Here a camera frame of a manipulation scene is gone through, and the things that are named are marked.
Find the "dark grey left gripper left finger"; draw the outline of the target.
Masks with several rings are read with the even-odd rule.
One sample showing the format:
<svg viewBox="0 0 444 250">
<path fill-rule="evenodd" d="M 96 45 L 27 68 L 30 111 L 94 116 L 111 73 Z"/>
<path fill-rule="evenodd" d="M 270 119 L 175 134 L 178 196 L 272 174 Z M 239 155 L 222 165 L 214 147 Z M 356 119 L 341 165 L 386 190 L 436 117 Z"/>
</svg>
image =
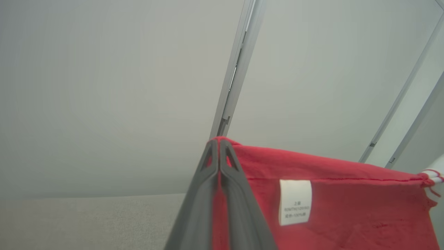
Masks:
<svg viewBox="0 0 444 250">
<path fill-rule="evenodd" d="M 211 250 L 213 197 L 218 182 L 217 141 L 207 142 L 176 221 L 166 250 Z"/>
</svg>

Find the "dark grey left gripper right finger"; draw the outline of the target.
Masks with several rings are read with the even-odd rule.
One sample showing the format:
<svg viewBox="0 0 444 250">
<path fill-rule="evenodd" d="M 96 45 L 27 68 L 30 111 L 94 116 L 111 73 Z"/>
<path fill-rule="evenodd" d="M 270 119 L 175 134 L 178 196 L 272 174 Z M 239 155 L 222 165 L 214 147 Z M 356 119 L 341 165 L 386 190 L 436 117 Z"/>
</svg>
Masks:
<svg viewBox="0 0 444 250">
<path fill-rule="evenodd" d="M 277 250 L 276 242 L 232 144 L 220 141 L 222 189 L 227 198 L 232 250 Z"/>
</svg>

